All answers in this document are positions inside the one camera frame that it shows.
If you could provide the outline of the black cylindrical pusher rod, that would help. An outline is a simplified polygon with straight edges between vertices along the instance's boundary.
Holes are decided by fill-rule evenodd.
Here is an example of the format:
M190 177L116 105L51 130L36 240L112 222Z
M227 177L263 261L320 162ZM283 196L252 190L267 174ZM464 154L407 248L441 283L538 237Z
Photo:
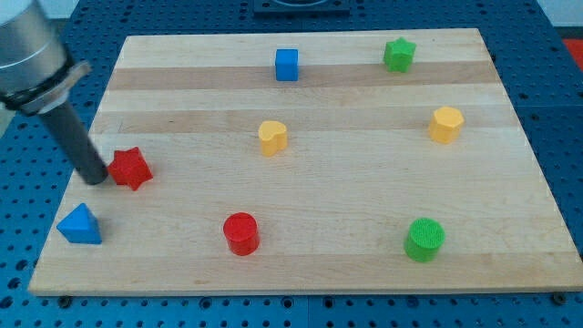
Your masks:
M107 165L68 101L39 114L39 117L87 185L97 185L107 178Z

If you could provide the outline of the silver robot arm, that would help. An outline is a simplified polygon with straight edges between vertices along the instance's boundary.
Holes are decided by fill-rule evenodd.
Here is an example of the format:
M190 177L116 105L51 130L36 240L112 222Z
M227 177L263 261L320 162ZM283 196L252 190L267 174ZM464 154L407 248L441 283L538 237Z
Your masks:
M38 116L88 185L107 178L87 129L69 102L70 89L91 71L77 62L35 0L1 3L1 102Z

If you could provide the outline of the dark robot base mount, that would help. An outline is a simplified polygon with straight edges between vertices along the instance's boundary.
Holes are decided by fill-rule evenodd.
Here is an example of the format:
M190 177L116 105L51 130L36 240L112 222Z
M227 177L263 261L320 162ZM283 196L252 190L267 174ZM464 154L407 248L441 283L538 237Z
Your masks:
M352 0L252 0L253 14L347 14Z

